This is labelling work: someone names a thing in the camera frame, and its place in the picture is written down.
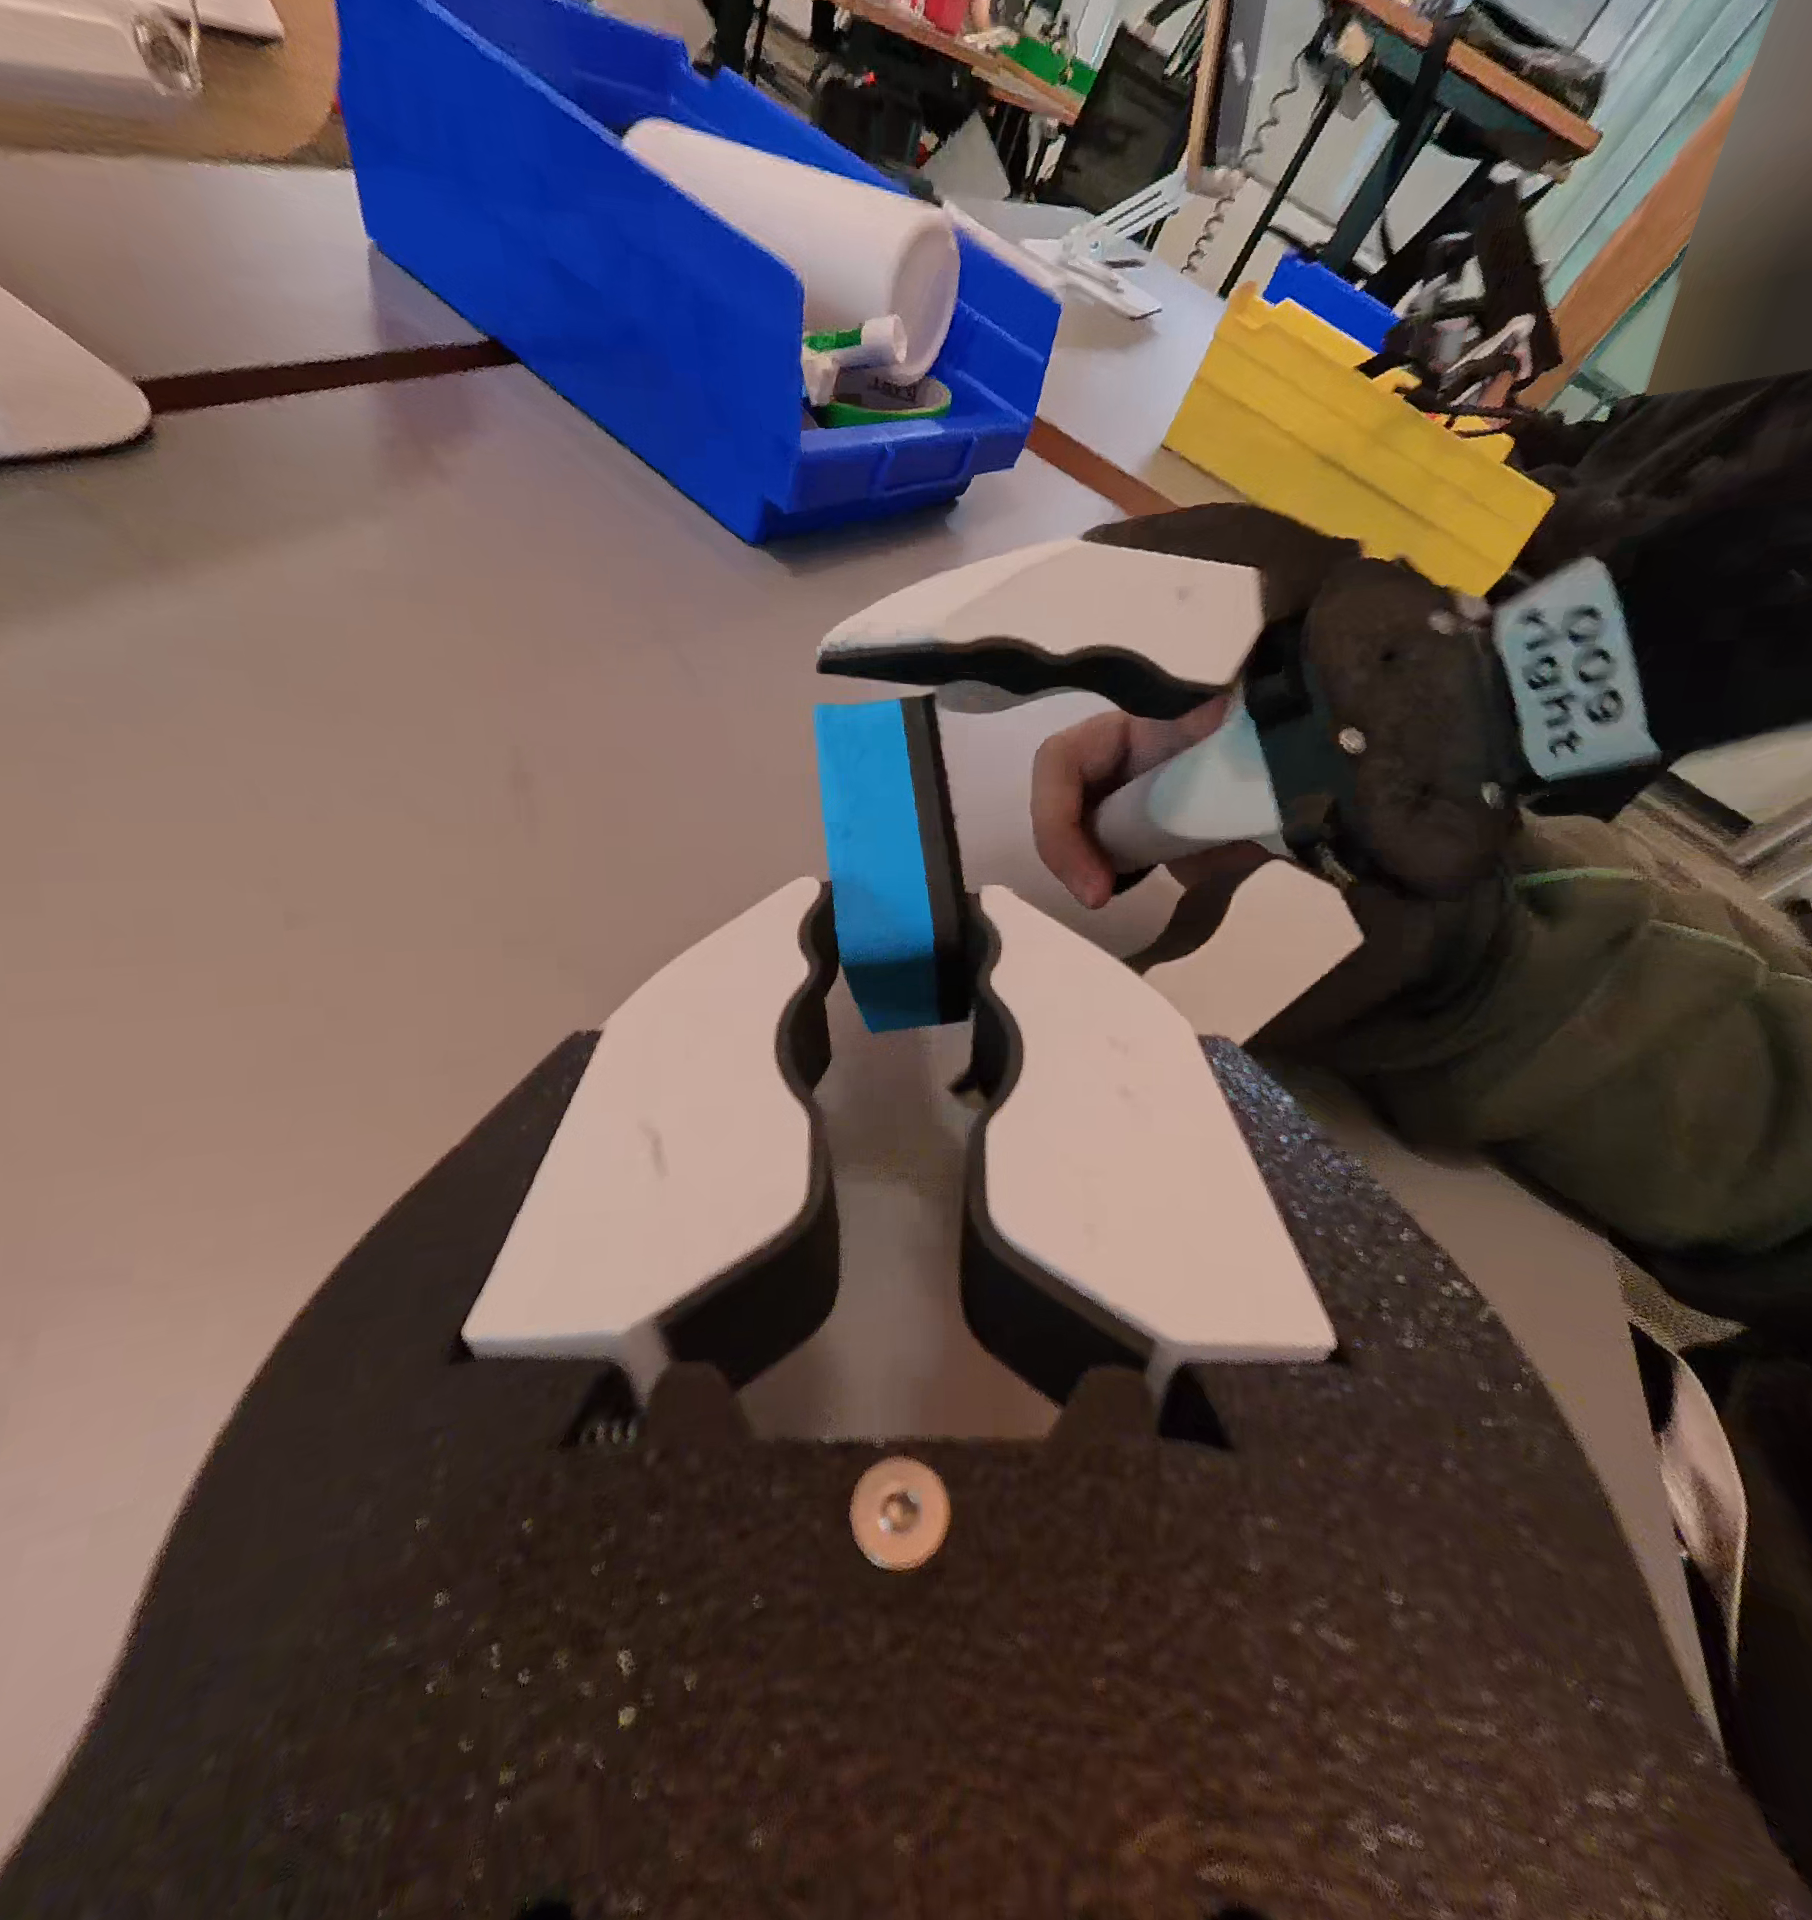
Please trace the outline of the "blue storage bin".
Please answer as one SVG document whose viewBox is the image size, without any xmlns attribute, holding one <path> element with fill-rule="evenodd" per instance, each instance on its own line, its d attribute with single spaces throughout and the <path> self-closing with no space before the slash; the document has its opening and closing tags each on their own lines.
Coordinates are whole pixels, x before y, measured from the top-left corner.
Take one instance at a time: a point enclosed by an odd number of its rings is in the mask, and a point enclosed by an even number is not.
<svg viewBox="0 0 1812 1920">
<path fill-rule="evenodd" d="M 678 39 L 586 4 L 341 4 L 339 99 L 368 238 L 751 545 L 934 507 L 1014 465 L 1061 300 L 966 233 L 932 366 L 937 418 L 809 419 L 803 281 L 685 195 L 626 133 L 662 121 L 727 156 L 929 213 Z"/>
</svg>

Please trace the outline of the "grey cardboard sheet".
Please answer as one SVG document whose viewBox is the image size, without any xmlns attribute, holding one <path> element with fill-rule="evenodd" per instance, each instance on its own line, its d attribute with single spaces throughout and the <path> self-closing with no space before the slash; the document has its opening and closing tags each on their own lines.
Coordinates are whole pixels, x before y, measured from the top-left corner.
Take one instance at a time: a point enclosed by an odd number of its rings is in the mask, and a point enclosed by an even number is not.
<svg viewBox="0 0 1812 1920">
<path fill-rule="evenodd" d="M 1014 199 L 1014 185 L 980 112 L 925 156 L 919 180 L 926 183 L 941 203 L 958 199 L 1002 205 Z"/>
</svg>

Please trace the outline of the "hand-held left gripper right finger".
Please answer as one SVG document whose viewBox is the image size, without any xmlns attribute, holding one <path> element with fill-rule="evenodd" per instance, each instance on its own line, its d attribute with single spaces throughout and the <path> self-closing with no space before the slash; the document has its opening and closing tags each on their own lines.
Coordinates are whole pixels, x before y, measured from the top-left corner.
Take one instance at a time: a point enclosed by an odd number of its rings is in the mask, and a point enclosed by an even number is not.
<svg viewBox="0 0 1812 1920">
<path fill-rule="evenodd" d="M 976 959 L 960 1300 L 1053 1404 L 1122 1370 L 1161 1420 L 1199 1371 L 1326 1364 L 1340 1338 L 1207 1047 L 1140 973 L 1002 885 Z"/>
</svg>

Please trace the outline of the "white rounded base board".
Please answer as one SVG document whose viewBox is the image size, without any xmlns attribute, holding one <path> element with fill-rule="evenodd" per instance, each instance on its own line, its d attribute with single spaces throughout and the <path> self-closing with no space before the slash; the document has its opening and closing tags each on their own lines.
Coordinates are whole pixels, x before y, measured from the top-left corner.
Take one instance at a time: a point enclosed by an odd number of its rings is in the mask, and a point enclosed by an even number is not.
<svg viewBox="0 0 1812 1920">
<path fill-rule="evenodd" d="M 134 382 L 0 287 L 0 465 L 114 451 L 148 430 Z"/>
</svg>

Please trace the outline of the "person's right hand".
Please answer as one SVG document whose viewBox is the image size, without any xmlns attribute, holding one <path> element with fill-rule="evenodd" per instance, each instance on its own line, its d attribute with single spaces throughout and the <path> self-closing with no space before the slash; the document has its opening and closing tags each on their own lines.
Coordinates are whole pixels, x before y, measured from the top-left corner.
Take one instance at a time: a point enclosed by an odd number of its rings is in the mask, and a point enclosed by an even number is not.
<svg viewBox="0 0 1812 1920">
<path fill-rule="evenodd" d="M 1111 793 L 1217 733 L 1228 713 L 1225 696 L 1177 721 L 1102 709 L 1041 742 L 1029 792 L 1034 843 L 1046 873 L 1074 903 L 1101 911 L 1117 887 L 1117 868 L 1092 836 L 1098 809 Z"/>
</svg>

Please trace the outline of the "black board on white stand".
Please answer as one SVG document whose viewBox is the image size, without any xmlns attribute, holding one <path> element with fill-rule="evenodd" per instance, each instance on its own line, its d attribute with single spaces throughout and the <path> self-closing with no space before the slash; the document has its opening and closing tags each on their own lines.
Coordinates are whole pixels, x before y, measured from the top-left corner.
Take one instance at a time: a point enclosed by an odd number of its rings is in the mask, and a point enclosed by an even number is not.
<svg viewBox="0 0 1812 1920">
<path fill-rule="evenodd" d="M 1187 199 L 1187 169 L 1181 165 L 1109 212 L 1066 227 L 1058 253 L 1066 293 L 1128 321 L 1156 317 L 1159 298 L 1138 293 L 1129 276 L 1144 260 L 1147 237 L 1179 213 Z"/>
</svg>

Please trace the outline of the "person's torso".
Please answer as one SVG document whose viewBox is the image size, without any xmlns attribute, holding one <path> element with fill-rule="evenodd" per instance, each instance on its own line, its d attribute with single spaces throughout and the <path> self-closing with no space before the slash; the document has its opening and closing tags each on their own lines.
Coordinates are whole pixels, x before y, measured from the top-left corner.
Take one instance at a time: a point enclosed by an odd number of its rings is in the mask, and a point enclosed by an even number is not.
<svg viewBox="0 0 1812 1920">
<path fill-rule="evenodd" d="M 1623 1260 L 1645 1277 L 1638 1371 L 1718 1730 L 1812 1888 L 1812 1235 Z"/>
</svg>

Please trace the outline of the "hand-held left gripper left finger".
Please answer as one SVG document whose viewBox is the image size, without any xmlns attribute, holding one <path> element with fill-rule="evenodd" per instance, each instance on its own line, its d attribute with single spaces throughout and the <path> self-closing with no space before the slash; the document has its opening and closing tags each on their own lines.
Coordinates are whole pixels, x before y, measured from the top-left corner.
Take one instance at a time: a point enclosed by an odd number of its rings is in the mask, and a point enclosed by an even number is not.
<svg viewBox="0 0 1812 1920">
<path fill-rule="evenodd" d="M 649 1401 L 672 1364 L 742 1388 L 822 1330 L 830 904 L 790 881 L 606 1020 L 463 1320 L 469 1357 L 597 1362 Z"/>
</svg>

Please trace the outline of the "wooden sign board with paper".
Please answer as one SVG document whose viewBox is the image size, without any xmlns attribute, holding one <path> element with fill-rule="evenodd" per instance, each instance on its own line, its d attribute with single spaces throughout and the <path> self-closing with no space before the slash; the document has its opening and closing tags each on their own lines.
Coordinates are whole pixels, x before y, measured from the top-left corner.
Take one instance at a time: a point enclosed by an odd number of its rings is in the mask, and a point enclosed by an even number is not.
<svg viewBox="0 0 1812 1920">
<path fill-rule="evenodd" d="M 0 2 L 0 151 L 281 160 L 339 72 L 336 2 Z"/>
</svg>

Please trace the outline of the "blue bin with white tag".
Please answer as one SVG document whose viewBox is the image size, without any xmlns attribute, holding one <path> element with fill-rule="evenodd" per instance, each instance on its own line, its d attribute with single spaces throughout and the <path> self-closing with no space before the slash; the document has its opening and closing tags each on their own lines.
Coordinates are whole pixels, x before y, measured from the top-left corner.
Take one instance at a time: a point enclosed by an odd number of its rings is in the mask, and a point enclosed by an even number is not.
<svg viewBox="0 0 1812 1920">
<path fill-rule="evenodd" d="M 1284 253 L 1266 283 L 1270 305 L 1292 303 L 1367 353 L 1386 346 L 1397 312 L 1362 287 L 1300 253 Z"/>
</svg>

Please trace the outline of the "blue eraser with black felt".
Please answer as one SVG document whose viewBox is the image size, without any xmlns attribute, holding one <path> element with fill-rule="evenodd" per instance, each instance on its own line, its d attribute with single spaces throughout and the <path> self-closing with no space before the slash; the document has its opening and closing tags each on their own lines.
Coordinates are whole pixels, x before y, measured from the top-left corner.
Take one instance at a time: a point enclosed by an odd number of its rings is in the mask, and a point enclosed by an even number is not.
<svg viewBox="0 0 1812 1920">
<path fill-rule="evenodd" d="M 970 1014 L 963 852 L 932 696 L 815 713 L 842 973 L 870 1034 Z"/>
</svg>

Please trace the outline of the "yellow bin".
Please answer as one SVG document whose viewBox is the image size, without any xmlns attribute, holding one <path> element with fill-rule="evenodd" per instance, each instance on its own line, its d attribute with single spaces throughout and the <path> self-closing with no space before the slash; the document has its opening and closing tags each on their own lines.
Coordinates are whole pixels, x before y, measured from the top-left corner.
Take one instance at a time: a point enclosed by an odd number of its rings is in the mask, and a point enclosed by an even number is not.
<svg viewBox="0 0 1812 1920">
<path fill-rule="evenodd" d="M 1409 373 L 1363 361 L 1296 303 L 1239 289 L 1162 447 L 1264 510 L 1488 595 L 1553 495 L 1509 464 L 1509 437 L 1444 427 L 1409 403 Z"/>
</svg>

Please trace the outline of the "wooden top standing desk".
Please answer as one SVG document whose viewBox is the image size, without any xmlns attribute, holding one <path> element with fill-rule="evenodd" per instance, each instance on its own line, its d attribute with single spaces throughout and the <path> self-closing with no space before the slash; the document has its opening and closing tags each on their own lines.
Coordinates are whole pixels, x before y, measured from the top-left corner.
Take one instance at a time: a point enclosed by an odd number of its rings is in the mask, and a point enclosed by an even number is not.
<svg viewBox="0 0 1812 1920">
<path fill-rule="evenodd" d="M 1355 26 L 1369 39 L 1369 82 L 1390 78 L 1402 90 L 1418 84 L 1432 24 L 1413 7 L 1326 2 L 1322 13 L 1335 35 Z M 1456 41 L 1446 52 L 1432 106 L 1469 127 L 1494 156 L 1534 172 L 1578 164 L 1604 141 L 1585 117 L 1464 41 Z"/>
</svg>

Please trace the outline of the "person's right forearm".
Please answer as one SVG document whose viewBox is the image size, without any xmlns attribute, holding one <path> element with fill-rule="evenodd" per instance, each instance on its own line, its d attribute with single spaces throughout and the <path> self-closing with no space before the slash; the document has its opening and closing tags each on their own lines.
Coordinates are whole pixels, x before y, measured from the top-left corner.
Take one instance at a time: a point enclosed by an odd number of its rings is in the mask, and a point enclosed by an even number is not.
<svg viewBox="0 0 1812 1920">
<path fill-rule="evenodd" d="M 1363 947 L 1256 1053 L 1508 1165 L 1710 1314 L 1812 1314 L 1801 938 L 1589 821 L 1526 818 L 1466 900 L 1348 903 Z"/>
</svg>

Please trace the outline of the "white cylinder roll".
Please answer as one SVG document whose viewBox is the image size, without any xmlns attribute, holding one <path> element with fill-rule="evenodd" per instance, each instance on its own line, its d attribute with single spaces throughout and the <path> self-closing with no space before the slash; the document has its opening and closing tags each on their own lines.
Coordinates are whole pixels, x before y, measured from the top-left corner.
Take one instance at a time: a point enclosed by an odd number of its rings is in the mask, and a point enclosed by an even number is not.
<svg viewBox="0 0 1812 1920">
<path fill-rule="evenodd" d="M 622 145 L 797 276 L 805 333 L 893 323 L 885 372 L 914 380 L 934 370 L 963 274 L 939 207 L 664 117 L 637 121 Z"/>
</svg>

